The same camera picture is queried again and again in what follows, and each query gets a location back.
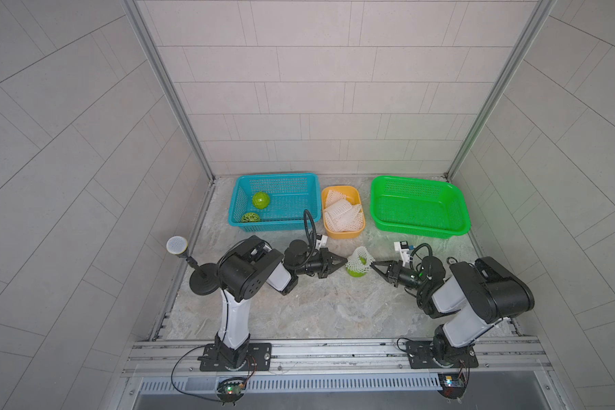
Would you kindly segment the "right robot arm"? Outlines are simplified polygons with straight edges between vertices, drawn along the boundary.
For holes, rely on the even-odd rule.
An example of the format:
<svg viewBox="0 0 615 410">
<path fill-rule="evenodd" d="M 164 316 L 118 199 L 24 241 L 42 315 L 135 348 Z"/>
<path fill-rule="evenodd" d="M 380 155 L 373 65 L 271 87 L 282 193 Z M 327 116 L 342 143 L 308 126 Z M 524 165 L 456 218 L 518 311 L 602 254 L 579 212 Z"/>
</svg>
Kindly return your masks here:
<svg viewBox="0 0 615 410">
<path fill-rule="evenodd" d="M 387 283 L 402 286 L 417 307 L 432 319 L 448 317 L 435 329 L 430 343 L 399 338 L 396 348 L 418 368 L 478 367 L 474 343 L 504 319 L 535 307 L 531 289 L 500 262 L 486 256 L 474 263 L 449 257 L 451 276 L 430 244 L 395 244 L 400 261 L 374 261 L 372 268 Z"/>
</svg>

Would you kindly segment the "white foam net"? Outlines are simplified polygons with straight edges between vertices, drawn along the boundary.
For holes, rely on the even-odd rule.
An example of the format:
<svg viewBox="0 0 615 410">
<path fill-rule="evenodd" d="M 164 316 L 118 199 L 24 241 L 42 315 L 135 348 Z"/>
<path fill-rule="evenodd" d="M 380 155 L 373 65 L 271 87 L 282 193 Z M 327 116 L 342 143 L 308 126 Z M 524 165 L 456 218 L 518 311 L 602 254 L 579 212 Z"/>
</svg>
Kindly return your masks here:
<svg viewBox="0 0 615 410">
<path fill-rule="evenodd" d="M 374 261 L 375 258 L 368 250 L 360 246 L 356 248 L 353 254 L 348 258 L 345 268 L 350 276 L 360 278 L 372 270 L 371 265 Z"/>
</svg>

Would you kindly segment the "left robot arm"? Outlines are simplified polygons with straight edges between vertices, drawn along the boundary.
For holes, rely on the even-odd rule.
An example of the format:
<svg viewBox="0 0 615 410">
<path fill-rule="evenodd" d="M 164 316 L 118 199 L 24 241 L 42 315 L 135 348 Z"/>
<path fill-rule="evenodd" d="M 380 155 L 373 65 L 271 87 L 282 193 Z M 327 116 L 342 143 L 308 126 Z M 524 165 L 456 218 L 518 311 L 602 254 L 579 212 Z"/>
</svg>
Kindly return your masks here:
<svg viewBox="0 0 615 410">
<path fill-rule="evenodd" d="M 301 275 L 327 278 L 348 262 L 327 249 L 325 236 L 316 232 L 311 213 L 303 211 L 307 239 L 294 240 L 280 252 L 264 239 L 253 235 L 237 243 L 217 263 L 194 266 L 191 291 L 199 296 L 217 290 L 222 299 L 222 319 L 215 341 L 203 354 L 203 371 L 253 367 L 249 353 L 249 313 L 252 298 L 263 285 L 270 285 L 282 295 L 289 294 Z"/>
</svg>

